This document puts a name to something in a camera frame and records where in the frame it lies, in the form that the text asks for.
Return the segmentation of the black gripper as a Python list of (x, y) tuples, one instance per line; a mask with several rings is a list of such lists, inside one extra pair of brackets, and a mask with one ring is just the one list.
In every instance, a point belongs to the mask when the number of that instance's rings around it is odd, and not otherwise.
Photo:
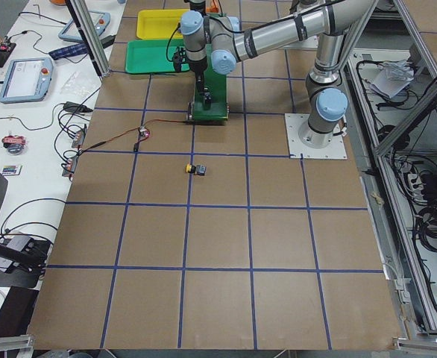
[(195, 91), (198, 95), (203, 95), (205, 92), (205, 73), (207, 70), (207, 67), (202, 68), (192, 68), (189, 67), (190, 71), (194, 73), (195, 76)]

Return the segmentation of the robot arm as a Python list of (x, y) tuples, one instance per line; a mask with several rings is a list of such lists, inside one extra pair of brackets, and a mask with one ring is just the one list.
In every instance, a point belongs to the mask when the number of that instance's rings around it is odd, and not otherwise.
[(189, 4), (189, 9), (193, 11), (197, 11), (202, 15), (205, 15), (207, 12), (206, 0), (184, 0)]
[(306, 77), (311, 102), (320, 90), (336, 87), (350, 50), (363, 31), (375, 1), (294, 1), (288, 16), (254, 28), (240, 29), (232, 16), (210, 16), (204, 1), (191, 1), (177, 29), (184, 57), (195, 75), (195, 93), (186, 122), (212, 124), (227, 120), (229, 107), (208, 80), (212, 69), (222, 77), (237, 63), (292, 43), (318, 38), (315, 62)]

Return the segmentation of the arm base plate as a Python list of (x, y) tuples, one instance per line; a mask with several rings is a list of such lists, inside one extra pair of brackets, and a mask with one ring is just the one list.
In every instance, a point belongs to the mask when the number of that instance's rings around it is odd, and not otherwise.
[(343, 134), (336, 123), (333, 132), (318, 134), (309, 127), (309, 114), (286, 113), (286, 135), (291, 159), (346, 160)]

